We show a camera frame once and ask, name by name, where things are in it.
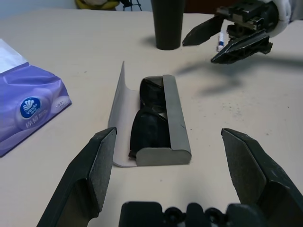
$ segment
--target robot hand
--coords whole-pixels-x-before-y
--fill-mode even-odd
[[[212,63],[232,64],[257,52],[271,51],[270,37],[284,31],[294,20],[303,18],[302,0],[241,0],[220,7],[216,15],[194,27],[183,40],[183,46],[200,45],[219,33],[225,19],[234,22],[227,27],[229,43],[212,59]]]

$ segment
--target black cylindrical container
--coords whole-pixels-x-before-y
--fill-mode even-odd
[[[151,0],[151,5],[157,48],[179,48],[185,0]]]

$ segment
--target table surface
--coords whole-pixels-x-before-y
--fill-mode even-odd
[[[182,37],[208,15],[184,15]],[[192,150],[187,166],[112,167],[104,207],[89,227],[118,226],[126,201],[190,202],[225,211],[239,202],[221,128],[257,139],[303,193],[303,23],[272,39],[268,55],[210,63],[217,37],[198,47],[155,48],[150,12],[48,9],[0,21],[1,35],[29,62],[64,81],[73,104],[0,159],[0,226],[33,227],[67,165],[107,127],[125,61],[126,83],[176,76]]]

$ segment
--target logo on tissue box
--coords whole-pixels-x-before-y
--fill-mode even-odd
[[[36,97],[26,98],[20,106],[21,116],[30,118],[41,107],[41,102]]]

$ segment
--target purple tissue box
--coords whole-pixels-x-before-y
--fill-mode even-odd
[[[0,157],[69,104],[62,80],[0,40]]]

